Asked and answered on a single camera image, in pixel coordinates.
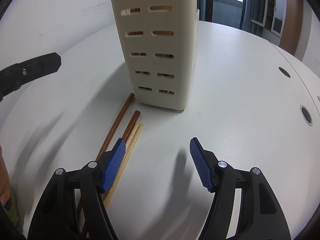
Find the blue textured pad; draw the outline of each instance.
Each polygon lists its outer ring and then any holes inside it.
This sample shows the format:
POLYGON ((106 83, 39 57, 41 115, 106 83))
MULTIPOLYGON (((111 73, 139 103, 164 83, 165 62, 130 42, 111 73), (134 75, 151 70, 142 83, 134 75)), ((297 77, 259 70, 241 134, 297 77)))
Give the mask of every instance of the blue textured pad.
POLYGON ((207 162, 205 161, 201 150, 199 149, 194 139, 191 139, 190 141, 190 153, 193 162, 195 163, 202 185, 210 190, 213 187, 211 181, 211 170, 208 167, 207 162))
POLYGON ((123 157, 125 154, 125 142, 122 139, 118 144, 117 148, 113 152, 112 157, 110 158, 109 163, 103 171, 103 179, 101 184, 101 189, 103 192, 106 192, 108 188, 111 188, 113 182, 116 179, 116 175, 122 163, 123 157))

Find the glass cabinet door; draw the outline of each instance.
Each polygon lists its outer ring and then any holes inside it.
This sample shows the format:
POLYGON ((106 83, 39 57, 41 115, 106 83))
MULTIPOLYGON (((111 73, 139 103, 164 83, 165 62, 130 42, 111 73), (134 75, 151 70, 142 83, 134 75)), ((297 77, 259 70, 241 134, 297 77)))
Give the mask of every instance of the glass cabinet door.
POLYGON ((276 34, 281 38, 284 21, 285 21, 285 11, 286 11, 286 0, 275 0, 275 10, 273 14, 273 22, 271 27, 271 32, 276 34))

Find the silver screw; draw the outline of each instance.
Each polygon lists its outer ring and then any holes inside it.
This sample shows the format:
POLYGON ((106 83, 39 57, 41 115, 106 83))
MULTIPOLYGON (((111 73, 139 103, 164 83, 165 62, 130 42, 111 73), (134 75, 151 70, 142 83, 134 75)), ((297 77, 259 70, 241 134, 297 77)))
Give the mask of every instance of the silver screw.
POLYGON ((56 170, 56 174, 57 175, 61 175, 63 173, 63 169, 62 168, 59 168, 56 170))
POLYGON ((260 174, 260 170, 259 170, 258 168, 253 168, 253 169, 252 169, 252 172, 253 172, 254 174, 257 174, 257 175, 260 174))
POLYGON ((88 164, 88 167, 89 168, 95 168, 97 166, 97 163, 96 162, 90 162, 89 164, 88 164))
POLYGON ((219 167, 225 168, 227 166, 227 163, 222 161, 222 162, 218 162, 218 165, 219 165, 219 167))

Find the cable hole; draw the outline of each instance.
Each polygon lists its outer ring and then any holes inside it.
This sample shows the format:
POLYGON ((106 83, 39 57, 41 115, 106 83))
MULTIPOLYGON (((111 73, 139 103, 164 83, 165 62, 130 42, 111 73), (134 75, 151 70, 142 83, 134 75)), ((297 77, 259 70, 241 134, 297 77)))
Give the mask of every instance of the cable hole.
POLYGON ((121 15, 125 16, 125 15, 129 15, 129 14, 136 14, 140 12, 140 8, 136 7, 136 8, 128 8, 128 9, 123 9, 121 11, 121 15))
POLYGON ((168 91, 168 90, 159 89, 158 92, 163 94, 168 94, 168 95, 174 95, 173 91, 168 91))
POLYGON ((153 35, 166 35, 166 36, 173 36, 173 31, 152 31, 153 35))
POLYGON ((172 11, 171 5, 153 5, 149 6, 150 11, 172 11))
POLYGON ((152 91, 152 88, 138 87, 140 90, 152 91))
POLYGON ((303 116, 304 120, 307 122, 307 124, 312 126, 311 115, 309 114, 309 111, 305 108, 305 106, 301 105, 300 106, 300 111, 302 113, 302 116, 303 116))
POLYGON ((150 72, 148 71, 135 71, 136 74, 147 75, 150 76, 150 72))
POLYGON ((132 52, 131 56, 133 56, 133 57, 138 57, 138 56, 146 57, 147 54, 145 52, 132 52))
POLYGON ((288 73, 286 70, 284 70, 283 68, 279 67, 279 70, 280 70, 285 76, 287 76, 288 78, 291 77, 291 76, 289 75, 289 73, 288 73))
POLYGON ((127 36, 138 36, 138 35, 143 35, 144 33, 142 31, 139 32, 128 32, 127 36))
POLYGON ((170 74, 164 74, 164 73, 157 73, 158 77, 166 77, 166 78, 172 78, 174 79, 174 75, 170 75, 170 74))
POLYGON ((164 53, 155 53, 156 57, 165 57, 165 58, 174 58, 172 54, 164 54, 164 53))

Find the slot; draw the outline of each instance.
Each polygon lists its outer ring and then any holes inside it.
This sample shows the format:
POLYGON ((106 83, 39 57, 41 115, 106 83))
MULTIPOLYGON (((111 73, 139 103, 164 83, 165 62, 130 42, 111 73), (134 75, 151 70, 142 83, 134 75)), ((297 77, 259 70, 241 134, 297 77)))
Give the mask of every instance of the slot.
POLYGON ((150 76, 150 72, 148 71, 135 71, 136 74, 150 76))
POLYGON ((164 53, 155 53, 156 57, 165 57, 165 58, 174 58, 172 54, 164 54, 164 53))
POLYGON ((142 31, 139 32, 128 32, 127 36, 139 36, 139 35, 143 35, 144 33, 142 31))
POLYGON ((170 74, 157 73, 157 76, 174 79, 174 75, 170 75, 170 74))
POLYGON ((161 12, 172 11, 172 6, 171 5, 153 5, 153 6, 149 6, 149 10, 161 11, 161 12))
POLYGON ((152 31, 153 35, 157 35, 157 36, 161 36, 161 35, 165 35, 165 36, 173 36, 173 31, 152 31))
POLYGON ((133 56, 133 57, 138 57, 138 56, 146 57, 147 54, 145 52, 132 52, 131 56, 133 56))
POLYGON ((121 15, 125 16, 125 15, 129 15, 129 14, 136 14, 140 12, 140 8, 128 8, 128 9, 124 9, 121 11, 121 15))
POLYGON ((152 88, 138 87, 140 90, 152 91, 152 88))
POLYGON ((159 89, 158 92, 163 94, 168 94, 168 95, 174 95, 173 91, 168 91, 168 90, 159 89))

